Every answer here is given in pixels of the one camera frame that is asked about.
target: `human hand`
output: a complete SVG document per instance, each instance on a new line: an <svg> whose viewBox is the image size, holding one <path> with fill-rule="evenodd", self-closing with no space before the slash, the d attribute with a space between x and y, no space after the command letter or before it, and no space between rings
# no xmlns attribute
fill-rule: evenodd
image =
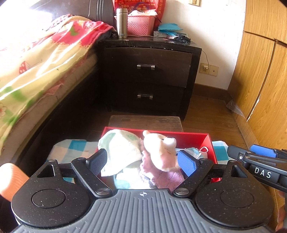
<svg viewBox="0 0 287 233"><path fill-rule="evenodd" d="M285 197L284 193L282 191L279 191L278 192L279 196L280 197ZM279 231L280 229L283 228L283 220L285 219L286 217L286 211L285 211L285 205L283 205L279 210L278 210L278 217L277 217L277 227L276 227L276 231Z"/></svg>

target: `floral blanket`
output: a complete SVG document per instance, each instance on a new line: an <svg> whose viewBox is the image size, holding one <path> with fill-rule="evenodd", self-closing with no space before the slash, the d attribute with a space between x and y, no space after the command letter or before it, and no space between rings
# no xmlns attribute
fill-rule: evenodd
<svg viewBox="0 0 287 233"><path fill-rule="evenodd" d="M0 150L17 120L113 27L71 16L22 51L0 48Z"/></svg>

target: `stainless steel thermos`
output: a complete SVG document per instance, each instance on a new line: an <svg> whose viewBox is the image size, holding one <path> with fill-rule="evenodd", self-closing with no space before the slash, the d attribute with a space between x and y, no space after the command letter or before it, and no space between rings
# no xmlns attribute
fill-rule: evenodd
<svg viewBox="0 0 287 233"><path fill-rule="evenodd" d="M117 9L117 31L119 39L127 38L127 9Z"/></svg>

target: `bolt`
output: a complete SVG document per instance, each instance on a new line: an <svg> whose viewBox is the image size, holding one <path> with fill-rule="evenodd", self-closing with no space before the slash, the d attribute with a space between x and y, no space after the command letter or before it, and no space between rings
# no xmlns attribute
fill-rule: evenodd
<svg viewBox="0 0 287 233"><path fill-rule="evenodd" d="M110 189L109 188L100 188L97 189L96 194L104 196L104 195L108 195L110 193Z"/></svg>
<svg viewBox="0 0 287 233"><path fill-rule="evenodd" d="M186 188L178 188L174 191L177 195L183 196L189 194L188 189Z"/></svg>

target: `purple cloth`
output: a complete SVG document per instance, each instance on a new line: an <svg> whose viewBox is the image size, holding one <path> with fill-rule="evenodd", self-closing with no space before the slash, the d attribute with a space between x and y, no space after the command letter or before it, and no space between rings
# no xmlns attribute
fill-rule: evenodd
<svg viewBox="0 0 287 233"><path fill-rule="evenodd" d="M150 153L145 149L144 142L140 141L140 150L143 154L142 163L140 165L141 176L150 179L153 185L159 189L169 189L171 192L179 186L183 181L183 175L180 170L176 172L163 172L157 169L150 158Z"/></svg>

